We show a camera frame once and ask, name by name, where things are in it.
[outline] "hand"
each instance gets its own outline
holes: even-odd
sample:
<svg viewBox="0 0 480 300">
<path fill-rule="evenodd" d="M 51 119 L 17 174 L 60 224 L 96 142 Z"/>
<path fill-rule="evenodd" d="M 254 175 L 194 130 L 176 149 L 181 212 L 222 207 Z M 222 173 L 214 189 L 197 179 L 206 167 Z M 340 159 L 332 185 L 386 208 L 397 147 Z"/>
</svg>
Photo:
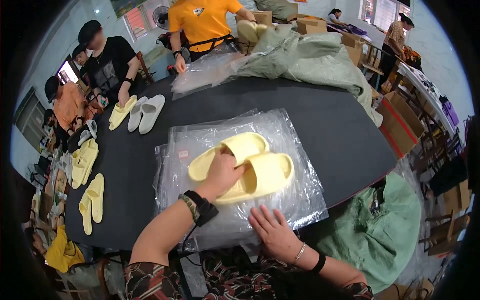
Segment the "hand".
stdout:
<svg viewBox="0 0 480 300">
<path fill-rule="evenodd" d="M 177 63 L 175 64 L 175 68 L 177 68 L 177 72 L 180 74 L 185 73 L 187 71 L 187 65 L 185 64 L 185 59 L 181 54 L 177 55 Z"/>
<path fill-rule="evenodd" d="M 128 93 L 128 89 L 122 85 L 119 91 L 119 103 L 120 107 L 125 107 L 125 104 L 127 104 L 128 100 L 130 100 L 130 94 Z"/>
<path fill-rule="evenodd" d="M 59 212 L 60 212 L 60 214 L 65 212 L 65 205 L 66 205 L 66 203 L 67 203 L 67 202 L 66 202 L 65 200 L 60 201 L 60 203 L 59 203 Z"/>
<path fill-rule="evenodd" d="M 303 242 L 288 227 L 283 214 L 278 209 L 274 209 L 275 216 L 272 216 L 265 205 L 261 205 L 260 210 L 252 208 L 251 213 L 248 220 L 268 252 L 287 264 L 294 263 L 303 247 Z"/>
<path fill-rule="evenodd" d="M 235 168 L 237 159 L 221 150 L 215 154 L 208 176 L 197 189 L 197 193 L 212 202 L 217 196 L 225 194 L 242 177 L 245 165 Z"/>
</svg>

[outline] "poster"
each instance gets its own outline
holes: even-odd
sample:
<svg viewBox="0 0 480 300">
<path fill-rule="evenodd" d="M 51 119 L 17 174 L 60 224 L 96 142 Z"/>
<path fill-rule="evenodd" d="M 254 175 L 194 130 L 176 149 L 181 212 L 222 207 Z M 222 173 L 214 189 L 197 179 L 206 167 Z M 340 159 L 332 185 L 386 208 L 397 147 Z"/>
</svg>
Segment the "poster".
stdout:
<svg viewBox="0 0 480 300">
<path fill-rule="evenodd" d="M 124 14 L 128 13 L 146 1 L 147 0 L 110 0 L 117 18 L 122 17 Z"/>
</svg>

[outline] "yellow t-shirt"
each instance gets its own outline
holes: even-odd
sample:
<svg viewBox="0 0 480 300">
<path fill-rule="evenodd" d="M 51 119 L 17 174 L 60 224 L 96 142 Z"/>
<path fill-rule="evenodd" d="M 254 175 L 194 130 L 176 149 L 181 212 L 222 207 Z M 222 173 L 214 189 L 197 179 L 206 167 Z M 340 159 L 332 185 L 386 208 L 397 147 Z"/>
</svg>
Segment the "yellow t-shirt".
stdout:
<svg viewBox="0 0 480 300">
<path fill-rule="evenodd" d="M 229 35 L 232 30 L 227 25 L 227 12 L 237 13 L 242 7 L 238 0 L 179 0 L 168 11 L 170 32 L 183 29 L 190 44 Z M 193 46 L 190 51 L 208 51 L 211 46 Z"/>
<path fill-rule="evenodd" d="M 83 264 L 84 255 L 77 245 L 68 241 L 65 225 L 58 226 L 57 237 L 45 254 L 47 264 L 62 273 L 67 273 L 74 264 Z"/>
</svg>

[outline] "plastic sheet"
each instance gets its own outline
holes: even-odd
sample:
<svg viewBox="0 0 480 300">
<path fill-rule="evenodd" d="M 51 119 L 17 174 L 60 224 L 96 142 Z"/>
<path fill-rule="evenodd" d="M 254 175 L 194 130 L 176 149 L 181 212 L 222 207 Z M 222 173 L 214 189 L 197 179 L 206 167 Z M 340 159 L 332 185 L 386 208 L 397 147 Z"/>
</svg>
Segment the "plastic sheet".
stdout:
<svg viewBox="0 0 480 300">
<path fill-rule="evenodd" d="M 179 74 L 172 83 L 173 100 L 202 91 L 212 84 L 224 82 L 230 71 L 230 64 L 243 57 L 233 44 L 220 44 L 210 53 L 187 64 L 187 71 Z"/>
<path fill-rule="evenodd" d="M 250 209 L 265 204 L 285 214 L 293 229 L 328 217 L 322 186 L 284 110 L 273 110 L 222 122 L 173 127 L 157 186 L 158 212 L 177 201 L 178 195 L 196 186 L 188 177 L 190 163 L 203 152 L 231 136 L 256 132 L 270 144 L 271 152 L 286 153 L 295 171 L 291 183 L 280 192 L 230 205 L 217 205 L 219 214 L 186 241 L 191 252 L 238 245 L 256 239 L 248 221 Z"/>
</svg>

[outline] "orange t-shirt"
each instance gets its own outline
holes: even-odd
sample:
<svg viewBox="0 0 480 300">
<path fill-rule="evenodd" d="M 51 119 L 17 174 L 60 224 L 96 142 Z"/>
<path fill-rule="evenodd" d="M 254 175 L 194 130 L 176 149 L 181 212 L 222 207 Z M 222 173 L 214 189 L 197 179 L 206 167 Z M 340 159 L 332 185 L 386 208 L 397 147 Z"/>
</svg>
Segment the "orange t-shirt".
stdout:
<svg viewBox="0 0 480 300">
<path fill-rule="evenodd" d="M 227 25 L 227 12 L 237 13 L 242 7 L 238 0 L 179 0 L 168 11 L 170 32 L 183 29 L 190 44 L 229 35 L 232 30 Z M 193 46 L 190 51 L 208 51 L 211 46 Z"/>
<path fill-rule="evenodd" d="M 78 107 L 80 105 L 87 105 L 87 99 L 82 95 L 79 88 L 73 82 L 68 82 L 63 86 L 63 94 L 60 99 L 56 99 L 53 104 L 53 112 L 57 117 L 60 126 L 65 130 L 75 128 L 72 124 L 76 123 L 78 116 Z M 93 119 L 93 116 L 98 113 L 98 109 L 91 106 L 85 107 L 85 121 Z"/>
</svg>

